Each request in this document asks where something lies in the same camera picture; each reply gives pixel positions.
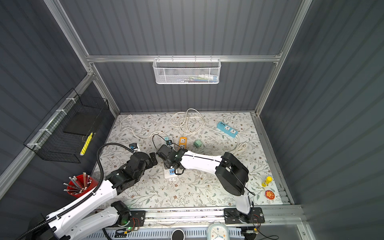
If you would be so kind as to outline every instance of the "white mesh basket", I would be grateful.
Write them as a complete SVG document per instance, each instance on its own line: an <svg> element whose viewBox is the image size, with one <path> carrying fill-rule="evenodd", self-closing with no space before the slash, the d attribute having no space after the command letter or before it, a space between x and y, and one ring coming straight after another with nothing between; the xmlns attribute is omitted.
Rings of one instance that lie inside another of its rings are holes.
<svg viewBox="0 0 384 240"><path fill-rule="evenodd" d="M163 62L153 61L158 84L217 84L221 62Z"/></svg>

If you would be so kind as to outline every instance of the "zip tie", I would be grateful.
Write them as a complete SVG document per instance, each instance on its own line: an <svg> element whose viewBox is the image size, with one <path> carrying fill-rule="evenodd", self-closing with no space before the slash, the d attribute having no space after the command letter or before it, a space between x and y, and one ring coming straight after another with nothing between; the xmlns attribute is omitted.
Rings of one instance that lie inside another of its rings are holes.
<svg viewBox="0 0 384 240"><path fill-rule="evenodd" d="M56 112L57 112L57 111L61 111L61 112L63 112L65 115L67 115L67 113L65 112L64 109L58 109L58 110L56 110Z"/></svg>
<svg viewBox="0 0 384 240"><path fill-rule="evenodd" d="M52 133L49 131L48 128L45 128L45 129L39 129L39 131L46 131L47 133L49 133L49 135L52 135Z"/></svg>
<svg viewBox="0 0 384 240"><path fill-rule="evenodd" d="M66 99L70 99L70 100L73 100L74 103L76 103L75 99L74 98L66 98Z"/></svg>
<svg viewBox="0 0 384 240"><path fill-rule="evenodd" d="M37 146L37 147L40 147L40 143L27 143L26 144L27 146L29 146L29 145L32 145L32 146Z"/></svg>

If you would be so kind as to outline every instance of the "black wire basket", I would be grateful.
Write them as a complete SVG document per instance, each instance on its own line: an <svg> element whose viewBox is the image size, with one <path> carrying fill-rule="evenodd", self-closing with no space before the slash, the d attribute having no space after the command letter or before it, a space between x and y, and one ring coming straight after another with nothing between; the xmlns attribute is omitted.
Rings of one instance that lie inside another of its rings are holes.
<svg viewBox="0 0 384 240"><path fill-rule="evenodd" d="M87 147L109 111L104 98L76 95L63 108L38 137L31 136L24 145L46 161L80 163Z"/></svg>

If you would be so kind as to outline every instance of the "alarm clock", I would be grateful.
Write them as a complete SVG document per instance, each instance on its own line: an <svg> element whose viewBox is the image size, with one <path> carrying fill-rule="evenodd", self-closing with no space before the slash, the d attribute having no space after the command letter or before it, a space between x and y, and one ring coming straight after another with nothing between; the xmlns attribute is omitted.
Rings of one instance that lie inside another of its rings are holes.
<svg viewBox="0 0 384 240"><path fill-rule="evenodd" d="M207 240L229 240L228 228L221 223L209 225L207 230Z"/></svg>

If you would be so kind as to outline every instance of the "wire mesh shelf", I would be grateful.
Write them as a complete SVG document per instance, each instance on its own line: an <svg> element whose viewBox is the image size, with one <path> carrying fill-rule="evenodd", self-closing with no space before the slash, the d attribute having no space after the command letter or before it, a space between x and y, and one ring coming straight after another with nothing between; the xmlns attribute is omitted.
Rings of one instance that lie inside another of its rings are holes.
<svg viewBox="0 0 384 240"><path fill-rule="evenodd" d="M76 95L56 110L58 114L47 127L38 130L40 136L35 141L29 136L24 145L43 160L80 163L86 153L84 145L92 143L108 111L106 99Z"/></svg>
<svg viewBox="0 0 384 240"><path fill-rule="evenodd" d="M158 84L217 84L221 62L165 62L153 60L156 83Z"/></svg>

